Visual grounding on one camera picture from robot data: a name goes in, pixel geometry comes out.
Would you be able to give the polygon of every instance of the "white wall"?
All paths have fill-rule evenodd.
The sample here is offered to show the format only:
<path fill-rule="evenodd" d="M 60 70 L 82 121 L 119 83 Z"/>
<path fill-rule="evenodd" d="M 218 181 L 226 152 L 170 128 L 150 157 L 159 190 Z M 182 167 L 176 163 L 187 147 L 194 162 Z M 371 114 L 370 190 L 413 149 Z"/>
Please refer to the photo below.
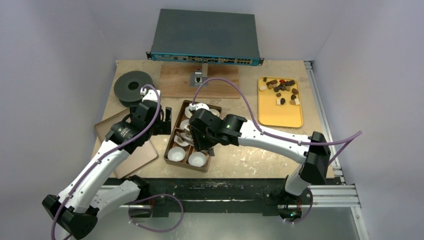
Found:
<path fill-rule="evenodd" d="M 145 59 L 161 8 L 255 14 L 261 57 L 313 60 L 347 0 L 88 0 L 118 59 Z"/>
<path fill-rule="evenodd" d="M 424 1 L 350 0 L 313 65 L 373 240 L 423 239 Z"/>
<path fill-rule="evenodd" d="M 0 3 L 0 238 L 48 239 L 41 202 L 86 165 L 114 59 L 84 0 Z"/>

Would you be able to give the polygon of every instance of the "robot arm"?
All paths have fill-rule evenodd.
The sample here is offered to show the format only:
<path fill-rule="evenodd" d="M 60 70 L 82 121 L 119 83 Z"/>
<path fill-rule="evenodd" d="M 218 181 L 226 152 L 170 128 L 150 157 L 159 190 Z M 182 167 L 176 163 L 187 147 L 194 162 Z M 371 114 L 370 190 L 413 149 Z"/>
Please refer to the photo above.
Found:
<path fill-rule="evenodd" d="M 103 154 L 139 134 L 152 121 L 158 106 L 157 96 L 153 90 L 148 92 L 144 90 L 142 95 L 144 95 L 142 102 L 137 106 L 130 107 L 129 116 L 111 127 L 96 155 L 76 179 L 57 196 L 47 195 L 42 201 L 42 205 L 53 219 L 59 206 L 68 197 L 68 193 L 76 182 L 89 172 L 78 185 L 76 191 L 69 196 L 69 200 L 64 205 L 57 221 L 76 239 L 88 235 L 99 218 L 125 203 L 143 198 L 148 194 L 145 191 L 146 188 L 148 189 L 148 185 L 146 186 L 143 181 L 135 179 L 126 180 L 120 186 L 102 195 L 96 195 L 116 167 L 126 160 L 137 147 L 142 146 L 152 135 L 169 135 L 171 133 L 171 108 L 167 107 L 165 113 L 161 111 L 161 117 L 155 119 L 154 124 L 145 134 L 123 148 L 111 152 L 102 160 L 98 160 Z"/>
<path fill-rule="evenodd" d="M 194 111 L 189 120 L 194 148 L 197 151 L 209 150 L 216 144 L 256 147 L 283 155 L 299 163 L 299 167 L 290 174 L 284 186 L 289 197 L 299 196 L 309 185 L 323 185 L 326 182 L 330 160 L 328 146 L 308 146 L 287 142 L 262 134 L 254 123 L 244 117 L 228 114 L 224 119 L 213 115 L 206 104 L 190 106 Z M 268 127 L 263 131 L 291 138 L 300 142 L 325 142 L 319 132 L 312 136 L 296 135 Z"/>

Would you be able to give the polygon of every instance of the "yellow tray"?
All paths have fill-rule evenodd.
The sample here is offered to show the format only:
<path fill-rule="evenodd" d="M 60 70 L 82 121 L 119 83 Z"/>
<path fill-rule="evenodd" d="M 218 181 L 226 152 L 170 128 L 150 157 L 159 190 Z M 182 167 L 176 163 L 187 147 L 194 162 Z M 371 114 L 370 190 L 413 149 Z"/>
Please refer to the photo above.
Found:
<path fill-rule="evenodd" d="M 277 97 L 274 89 L 266 89 L 265 91 L 260 91 L 259 87 L 267 86 L 267 82 L 276 79 L 280 81 L 294 80 L 292 78 L 282 78 L 282 77 L 261 77 L 257 81 L 257 107 L 258 107 L 258 119 L 262 125 L 277 126 L 277 127 L 290 127 L 290 128 L 300 128 L 304 124 L 304 118 L 302 115 L 302 99 L 301 91 L 299 89 L 298 82 L 294 80 L 295 85 L 290 86 L 290 91 L 280 90 L 281 97 Z M 292 89 L 296 88 L 299 93 L 296 97 L 300 101 L 300 105 L 291 105 L 289 102 L 292 96 Z M 284 98 L 285 103 L 283 105 L 277 105 L 277 99 Z"/>

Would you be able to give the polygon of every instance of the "white saucer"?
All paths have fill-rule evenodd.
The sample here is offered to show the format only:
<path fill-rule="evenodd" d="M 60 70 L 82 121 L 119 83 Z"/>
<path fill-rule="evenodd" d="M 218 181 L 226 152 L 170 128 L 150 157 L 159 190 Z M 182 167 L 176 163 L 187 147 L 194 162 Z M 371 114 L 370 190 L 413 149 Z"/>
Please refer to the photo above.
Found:
<path fill-rule="evenodd" d="M 212 108 L 209 108 L 209 111 L 210 111 L 213 115 L 217 116 L 218 118 L 220 117 L 220 112 L 219 112 L 218 110 L 216 110 L 216 109 L 212 109 Z"/>
<path fill-rule="evenodd" d="M 184 115 L 189 119 L 192 117 L 193 113 L 189 111 L 189 107 L 186 107 L 184 110 Z"/>
<path fill-rule="evenodd" d="M 184 128 L 186 128 L 186 126 L 188 126 L 188 125 L 189 125 L 189 119 L 186 119 L 186 120 L 182 121 L 182 122 L 179 124 L 179 128 L 180 128 L 180 129 L 184 129 Z"/>
<path fill-rule="evenodd" d="M 175 135 L 175 137 L 173 138 L 173 141 L 180 145 L 181 147 L 187 147 L 188 145 L 190 145 L 188 142 L 184 141 L 184 139 L 181 139 L 181 137 Z"/>

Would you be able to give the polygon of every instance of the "black spool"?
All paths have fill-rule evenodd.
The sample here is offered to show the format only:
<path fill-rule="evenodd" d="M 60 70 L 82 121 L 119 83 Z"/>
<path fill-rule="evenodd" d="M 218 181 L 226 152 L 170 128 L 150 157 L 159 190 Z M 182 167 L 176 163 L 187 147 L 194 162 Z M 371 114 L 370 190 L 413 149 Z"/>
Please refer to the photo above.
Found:
<path fill-rule="evenodd" d="M 142 101 L 140 90 L 146 84 L 153 85 L 149 74 L 144 71 L 129 71 L 116 80 L 113 91 L 125 107 L 136 106 Z"/>

